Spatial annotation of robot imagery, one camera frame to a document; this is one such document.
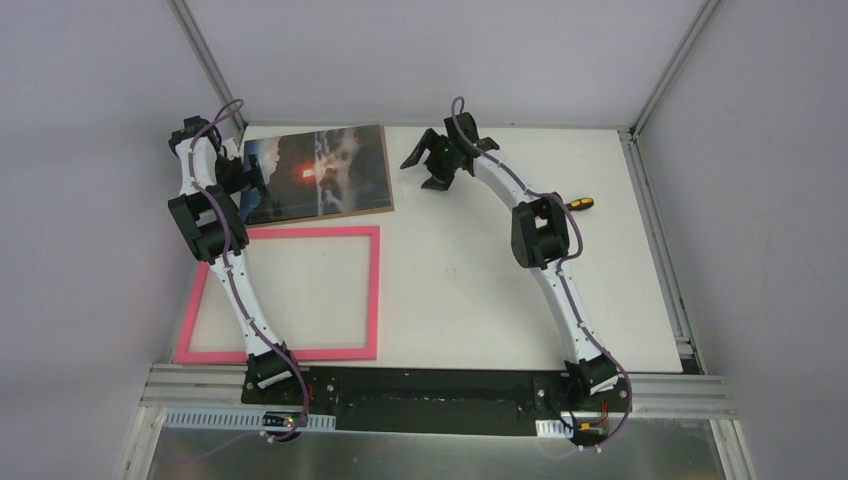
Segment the black screwdriver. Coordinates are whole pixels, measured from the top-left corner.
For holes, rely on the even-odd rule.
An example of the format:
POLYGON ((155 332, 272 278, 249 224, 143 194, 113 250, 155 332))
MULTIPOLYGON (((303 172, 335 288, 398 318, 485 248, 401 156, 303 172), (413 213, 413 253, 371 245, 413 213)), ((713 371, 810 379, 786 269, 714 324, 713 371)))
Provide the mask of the black screwdriver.
POLYGON ((595 205, 595 201, 591 197, 584 197, 575 199, 571 202, 568 202, 565 206, 566 210, 569 212, 580 212, 585 211, 592 208, 595 205))

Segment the pink photo frame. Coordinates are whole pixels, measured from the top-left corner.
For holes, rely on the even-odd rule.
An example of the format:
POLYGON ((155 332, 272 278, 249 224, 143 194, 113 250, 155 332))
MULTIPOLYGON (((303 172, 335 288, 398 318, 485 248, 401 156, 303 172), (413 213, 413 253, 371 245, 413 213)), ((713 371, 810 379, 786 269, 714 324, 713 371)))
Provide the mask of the pink photo frame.
POLYGON ((202 263, 173 354, 177 364, 242 364, 283 343, 297 361, 370 361, 378 352, 377 226, 254 228, 234 280, 202 263))

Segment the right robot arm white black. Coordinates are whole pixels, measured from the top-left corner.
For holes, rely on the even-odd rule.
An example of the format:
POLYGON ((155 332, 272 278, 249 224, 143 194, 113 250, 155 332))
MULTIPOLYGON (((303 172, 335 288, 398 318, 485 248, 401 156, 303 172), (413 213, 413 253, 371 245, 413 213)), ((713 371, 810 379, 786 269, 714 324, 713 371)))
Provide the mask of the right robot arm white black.
POLYGON ((597 338, 577 295, 567 262, 582 253, 583 241, 571 207, 557 193, 542 193, 525 182, 495 152, 500 146, 479 135, 468 112, 444 120, 446 132, 426 129, 403 169, 423 163, 430 177, 423 189, 446 191, 463 170, 486 185, 510 210, 510 247, 518 265, 541 288, 562 337, 569 400, 595 408, 624 379, 624 369, 597 338))

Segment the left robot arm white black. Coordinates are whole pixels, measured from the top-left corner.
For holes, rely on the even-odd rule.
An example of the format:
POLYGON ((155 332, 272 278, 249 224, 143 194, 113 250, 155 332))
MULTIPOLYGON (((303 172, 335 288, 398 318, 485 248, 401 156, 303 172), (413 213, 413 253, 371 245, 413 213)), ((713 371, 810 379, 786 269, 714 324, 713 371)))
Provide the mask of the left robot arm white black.
POLYGON ((267 191, 258 160, 229 155, 216 123, 201 116, 185 119, 168 146, 182 181, 167 207, 190 253, 209 267, 234 311, 246 354, 244 389, 293 404, 307 389, 305 378, 260 307, 247 269, 247 228, 233 199, 267 191))

